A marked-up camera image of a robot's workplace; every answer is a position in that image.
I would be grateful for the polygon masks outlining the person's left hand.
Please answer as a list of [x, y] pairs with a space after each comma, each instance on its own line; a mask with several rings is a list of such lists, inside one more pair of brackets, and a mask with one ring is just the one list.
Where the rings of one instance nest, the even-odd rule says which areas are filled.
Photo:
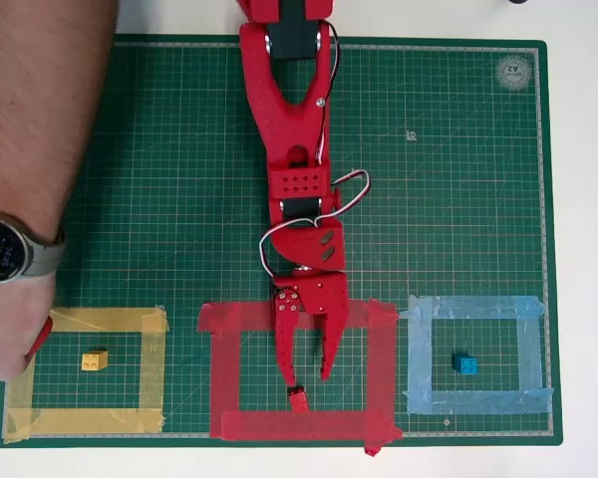
[[18, 377], [27, 368], [27, 354], [48, 318], [56, 276], [0, 283], [0, 380]]

